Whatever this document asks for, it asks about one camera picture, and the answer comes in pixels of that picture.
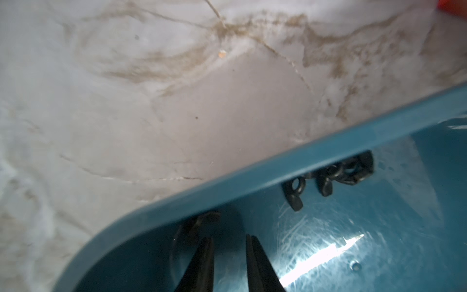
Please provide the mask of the teal plastic storage box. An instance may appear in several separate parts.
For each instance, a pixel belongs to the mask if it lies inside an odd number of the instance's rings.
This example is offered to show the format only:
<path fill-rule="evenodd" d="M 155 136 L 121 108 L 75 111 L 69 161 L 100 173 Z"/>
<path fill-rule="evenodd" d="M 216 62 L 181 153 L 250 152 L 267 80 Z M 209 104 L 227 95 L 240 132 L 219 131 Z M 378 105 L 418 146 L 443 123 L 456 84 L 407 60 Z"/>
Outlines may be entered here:
<path fill-rule="evenodd" d="M 373 153 L 375 171 L 295 212 L 282 184 Z M 448 90 L 138 209 L 97 234 L 56 292 L 174 292 L 214 241 L 213 292 L 249 292 L 246 235 L 286 292 L 467 289 L 467 86 Z"/>

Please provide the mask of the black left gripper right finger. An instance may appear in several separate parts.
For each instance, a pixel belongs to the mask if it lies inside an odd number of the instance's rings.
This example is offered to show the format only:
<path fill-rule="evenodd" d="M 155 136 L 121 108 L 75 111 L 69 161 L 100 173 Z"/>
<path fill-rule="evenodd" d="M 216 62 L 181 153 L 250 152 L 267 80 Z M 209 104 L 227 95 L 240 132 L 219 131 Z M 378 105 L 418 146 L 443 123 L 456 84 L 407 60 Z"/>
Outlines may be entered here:
<path fill-rule="evenodd" d="M 256 236 L 246 235 L 246 262 L 250 292 L 286 292 Z"/>

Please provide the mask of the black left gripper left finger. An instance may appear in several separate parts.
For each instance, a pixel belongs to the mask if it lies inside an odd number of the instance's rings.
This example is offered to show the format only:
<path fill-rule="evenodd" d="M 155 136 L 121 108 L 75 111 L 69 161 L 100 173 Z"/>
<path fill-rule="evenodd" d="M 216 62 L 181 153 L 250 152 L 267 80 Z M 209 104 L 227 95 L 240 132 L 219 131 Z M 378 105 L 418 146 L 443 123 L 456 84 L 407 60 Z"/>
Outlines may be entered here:
<path fill-rule="evenodd" d="M 214 241 L 202 239 L 175 292 L 213 292 L 214 290 Z"/>

